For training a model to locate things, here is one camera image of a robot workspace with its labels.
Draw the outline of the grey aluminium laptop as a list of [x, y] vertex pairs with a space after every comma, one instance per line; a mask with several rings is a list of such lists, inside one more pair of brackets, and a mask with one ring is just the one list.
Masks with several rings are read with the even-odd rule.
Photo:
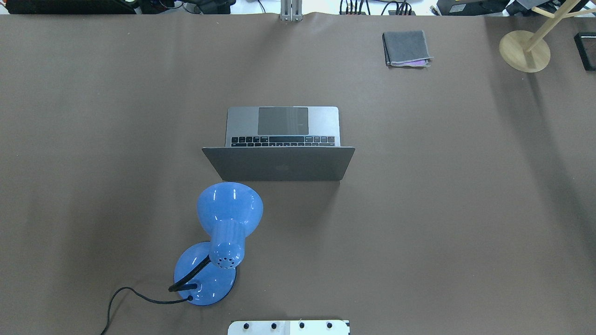
[[334, 106], [238, 106], [225, 144], [202, 152], [223, 181], [340, 181], [355, 152]]

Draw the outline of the blue desk lamp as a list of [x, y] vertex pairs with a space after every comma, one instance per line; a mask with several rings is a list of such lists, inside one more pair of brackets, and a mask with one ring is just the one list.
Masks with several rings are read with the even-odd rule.
[[196, 212], [210, 239], [181, 254], [168, 290], [201, 307], [225, 298], [236, 283], [246, 239], [259, 225], [263, 211], [261, 197], [247, 185], [220, 182], [206, 188], [196, 201]]

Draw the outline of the folded grey cloth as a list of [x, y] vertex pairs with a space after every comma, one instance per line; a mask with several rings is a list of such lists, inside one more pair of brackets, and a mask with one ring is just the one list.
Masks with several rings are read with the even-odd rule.
[[386, 66], [414, 68], [430, 66], [432, 56], [428, 51], [423, 30], [384, 32], [382, 41]]

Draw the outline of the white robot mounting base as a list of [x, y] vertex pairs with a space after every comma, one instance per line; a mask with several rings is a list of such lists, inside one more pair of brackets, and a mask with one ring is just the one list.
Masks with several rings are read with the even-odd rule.
[[345, 320], [252, 320], [232, 322], [228, 335], [350, 335]]

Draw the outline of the wooden cup rack stand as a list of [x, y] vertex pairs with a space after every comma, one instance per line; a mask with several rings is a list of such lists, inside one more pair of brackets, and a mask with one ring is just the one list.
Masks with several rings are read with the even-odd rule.
[[532, 11], [547, 17], [547, 21], [534, 33], [526, 30], [515, 30], [504, 35], [499, 42], [501, 57], [512, 68], [528, 74], [543, 70], [551, 59], [550, 48], [544, 37], [562, 19], [596, 12], [595, 8], [573, 11], [572, 9], [578, 3], [578, 0], [567, 0], [555, 13], [532, 7]]

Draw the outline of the black box at edge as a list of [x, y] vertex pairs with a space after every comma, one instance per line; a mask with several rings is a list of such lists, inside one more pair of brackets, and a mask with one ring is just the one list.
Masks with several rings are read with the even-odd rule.
[[596, 33], [579, 32], [573, 39], [584, 69], [594, 72], [596, 70]]

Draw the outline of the aluminium frame post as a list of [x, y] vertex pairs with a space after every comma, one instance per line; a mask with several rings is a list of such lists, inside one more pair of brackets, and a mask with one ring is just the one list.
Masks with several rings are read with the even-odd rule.
[[303, 19], [302, 0], [281, 0], [280, 19], [284, 22], [300, 22]]

